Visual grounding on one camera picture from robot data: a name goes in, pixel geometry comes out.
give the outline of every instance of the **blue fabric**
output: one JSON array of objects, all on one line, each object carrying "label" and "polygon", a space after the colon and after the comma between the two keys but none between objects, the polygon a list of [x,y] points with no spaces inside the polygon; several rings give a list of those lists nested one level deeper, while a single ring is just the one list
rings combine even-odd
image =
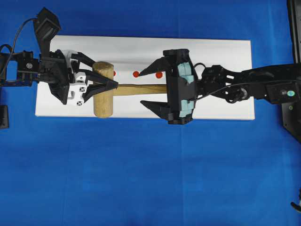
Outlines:
[{"label": "blue fabric", "polygon": [[[0,43],[43,6],[62,35],[251,40],[253,67],[293,62],[285,0],[3,1]],[[32,25],[17,41],[23,49],[38,56]],[[38,118],[35,97],[36,85],[1,98],[10,117],[0,130],[1,226],[301,223],[289,205],[301,186],[301,146],[279,106],[256,101],[254,121],[175,126]]]}]

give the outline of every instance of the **wire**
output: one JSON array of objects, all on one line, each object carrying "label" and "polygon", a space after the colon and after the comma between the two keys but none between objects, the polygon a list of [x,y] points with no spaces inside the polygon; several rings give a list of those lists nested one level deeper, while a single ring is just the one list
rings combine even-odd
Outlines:
[{"label": "wire", "polygon": [[16,41],[17,41],[17,38],[18,38],[18,36],[19,36],[21,30],[23,29],[23,27],[25,26],[25,24],[27,24],[29,21],[34,21],[34,20],[36,20],[36,18],[30,18],[30,19],[28,19],[28,20],[25,20],[25,21],[23,22],[23,24],[19,27],[19,30],[17,31],[17,33],[16,33],[16,35],[15,35],[15,38],[14,38],[13,47],[12,47],[12,49],[11,49],[11,51],[10,51],[9,56],[8,56],[8,60],[6,61],[6,64],[5,64],[4,68],[2,69],[2,71],[1,71],[1,73],[0,73],[0,78],[2,77],[4,71],[6,70],[6,68],[7,68],[7,66],[8,66],[8,63],[9,63],[9,61],[10,61],[10,59],[11,59],[13,53],[14,53]]},{"label": "wire", "polygon": [[6,47],[6,48],[9,50],[10,53],[13,51],[13,49],[11,48],[10,45],[8,45],[8,44],[3,44],[3,45],[0,46],[0,52],[2,51],[2,49],[3,49],[4,47]]},{"label": "wire", "polygon": [[199,65],[202,65],[204,68],[206,68],[206,65],[203,64],[203,63],[197,63],[197,64],[195,64],[195,65],[193,66],[193,68],[196,68],[196,67],[199,66]]},{"label": "wire", "polygon": [[220,89],[217,89],[215,91],[212,91],[212,92],[210,92],[210,93],[208,93],[208,94],[206,94],[204,96],[201,96],[199,98],[190,99],[189,101],[201,100],[201,99],[203,99],[203,98],[205,98],[207,96],[210,96],[210,95],[212,95],[214,93],[217,93],[217,92],[219,92],[219,91],[221,91],[221,90],[223,90],[225,88],[232,87],[232,86],[242,86],[242,85],[258,84],[258,83],[263,84],[263,83],[275,83],[275,82],[292,82],[292,81],[294,81],[294,82],[301,82],[301,80],[275,80],[275,81],[264,81],[264,82],[262,82],[262,81],[254,81],[254,82],[245,82],[245,83],[230,84],[230,85],[224,86],[224,87],[222,87]]}]

